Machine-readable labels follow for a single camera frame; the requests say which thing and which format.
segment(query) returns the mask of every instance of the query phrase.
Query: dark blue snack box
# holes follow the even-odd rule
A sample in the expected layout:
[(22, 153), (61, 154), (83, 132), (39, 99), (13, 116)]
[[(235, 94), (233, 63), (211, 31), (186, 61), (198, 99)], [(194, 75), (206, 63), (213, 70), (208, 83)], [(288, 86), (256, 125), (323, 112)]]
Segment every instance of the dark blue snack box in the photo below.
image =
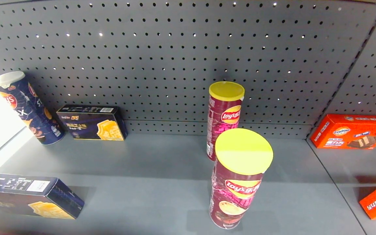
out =
[(84, 204), (58, 178), (0, 174), (0, 209), (3, 211), (74, 220)]
[(75, 139), (124, 140), (127, 137), (119, 107), (66, 104), (57, 114)]

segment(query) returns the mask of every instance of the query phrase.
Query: yellow plastic lid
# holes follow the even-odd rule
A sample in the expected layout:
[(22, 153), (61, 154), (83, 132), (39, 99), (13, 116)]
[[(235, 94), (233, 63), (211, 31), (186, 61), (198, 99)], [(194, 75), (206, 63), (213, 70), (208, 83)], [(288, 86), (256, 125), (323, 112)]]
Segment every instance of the yellow plastic lid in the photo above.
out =
[(248, 176), (264, 173), (274, 157), (272, 147), (265, 138), (242, 128), (220, 134), (215, 142), (215, 154), (228, 170)]
[(210, 95), (222, 101), (236, 101), (244, 97), (244, 88), (236, 82), (216, 82), (210, 85)]

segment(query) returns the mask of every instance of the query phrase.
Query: potato chip image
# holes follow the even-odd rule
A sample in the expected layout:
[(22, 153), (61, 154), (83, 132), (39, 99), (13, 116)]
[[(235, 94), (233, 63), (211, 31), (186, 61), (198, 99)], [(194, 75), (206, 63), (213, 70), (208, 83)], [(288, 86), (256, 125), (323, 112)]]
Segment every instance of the potato chip image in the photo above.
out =
[(46, 107), (44, 108), (44, 114), (46, 115), (46, 117), (51, 120), (53, 117), (52, 115), (50, 114), (49, 110), (46, 109)]
[(31, 123), (32, 120), (33, 120), (33, 119), (30, 119), (30, 120), (23, 120), (23, 122), (24, 122), (24, 124), (25, 124), (28, 128), (30, 128), (30, 123)]
[(220, 207), (220, 210), (224, 214), (228, 214), (228, 215), (239, 215), (239, 214), (245, 213), (246, 211), (245, 209), (240, 208), (236, 206), (235, 204), (231, 202), (227, 202), (227, 201), (219, 202), (218, 206)]

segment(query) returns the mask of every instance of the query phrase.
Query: lay's stax can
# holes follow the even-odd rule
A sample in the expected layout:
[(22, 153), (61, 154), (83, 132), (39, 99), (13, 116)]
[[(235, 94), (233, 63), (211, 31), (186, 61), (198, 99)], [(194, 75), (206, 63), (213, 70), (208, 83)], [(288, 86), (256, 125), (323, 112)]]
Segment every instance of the lay's stax can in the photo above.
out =
[(65, 132), (24, 77), (21, 71), (0, 75), (0, 95), (43, 145), (56, 143)]
[(244, 98), (243, 86), (235, 82), (216, 82), (209, 88), (207, 155), (215, 161), (215, 140), (224, 131), (237, 128)]
[(215, 153), (209, 212), (215, 225), (232, 229), (252, 203), (274, 154), (265, 138), (242, 128), (222, 133)]

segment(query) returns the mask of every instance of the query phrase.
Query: chocolate wafer image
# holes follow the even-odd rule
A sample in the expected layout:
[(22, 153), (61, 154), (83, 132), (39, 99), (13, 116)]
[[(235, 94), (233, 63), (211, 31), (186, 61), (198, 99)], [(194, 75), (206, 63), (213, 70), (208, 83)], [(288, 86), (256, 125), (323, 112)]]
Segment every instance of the chocolate wafer image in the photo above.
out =
[(349, 147), (357, 149), (366, 149), (373, 146), (376, 143), (376, 136), (367, 135), (360, 139), (353, 140), (348, 143)]

